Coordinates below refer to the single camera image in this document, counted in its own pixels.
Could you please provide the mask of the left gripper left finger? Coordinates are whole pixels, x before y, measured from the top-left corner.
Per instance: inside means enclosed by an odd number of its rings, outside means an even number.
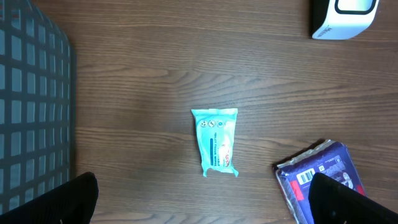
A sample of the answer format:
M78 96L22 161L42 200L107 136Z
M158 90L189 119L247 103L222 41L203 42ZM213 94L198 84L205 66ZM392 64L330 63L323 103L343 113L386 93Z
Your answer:
M86 224L94 214L98 195L94 173L86 172L1 215L1 224Z

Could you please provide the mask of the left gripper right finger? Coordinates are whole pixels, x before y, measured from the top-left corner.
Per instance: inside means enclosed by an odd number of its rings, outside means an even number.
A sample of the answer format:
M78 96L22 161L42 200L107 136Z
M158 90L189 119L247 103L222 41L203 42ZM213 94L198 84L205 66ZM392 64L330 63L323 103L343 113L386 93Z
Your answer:
M397 214L322 173L308 196L315 224L397 224Z

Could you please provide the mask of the red purple pad pack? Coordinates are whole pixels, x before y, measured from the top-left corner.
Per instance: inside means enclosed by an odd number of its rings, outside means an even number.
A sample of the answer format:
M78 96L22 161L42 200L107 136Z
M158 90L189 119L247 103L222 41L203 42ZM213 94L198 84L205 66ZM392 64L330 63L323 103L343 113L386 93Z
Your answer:
M318 172L366 195L347 146L328 139L276 165L276 179L297 223L314 224L308 195L313 176Z

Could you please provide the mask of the teal wipes packet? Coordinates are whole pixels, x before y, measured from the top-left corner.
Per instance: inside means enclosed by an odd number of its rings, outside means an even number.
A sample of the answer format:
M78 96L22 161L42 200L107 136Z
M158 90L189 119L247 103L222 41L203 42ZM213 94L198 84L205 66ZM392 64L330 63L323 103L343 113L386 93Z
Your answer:
M195 120L203 176L209 169L239 175L233 165L238 109L191 110Z

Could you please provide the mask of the white barcode scanner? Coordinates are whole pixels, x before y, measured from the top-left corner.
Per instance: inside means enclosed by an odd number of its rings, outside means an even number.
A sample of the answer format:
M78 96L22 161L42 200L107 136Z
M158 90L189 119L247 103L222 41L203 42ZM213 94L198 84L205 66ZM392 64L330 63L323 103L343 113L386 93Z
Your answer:
M376 15L379 0L310 1L310 37L348 40L365 31Z

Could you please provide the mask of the grey plastic basket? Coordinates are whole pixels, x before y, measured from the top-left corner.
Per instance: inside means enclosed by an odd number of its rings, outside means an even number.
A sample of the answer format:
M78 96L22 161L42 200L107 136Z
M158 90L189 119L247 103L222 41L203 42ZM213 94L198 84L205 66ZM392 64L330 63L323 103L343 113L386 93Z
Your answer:
M75 51L31 0L1 0L1 212L74 178Z

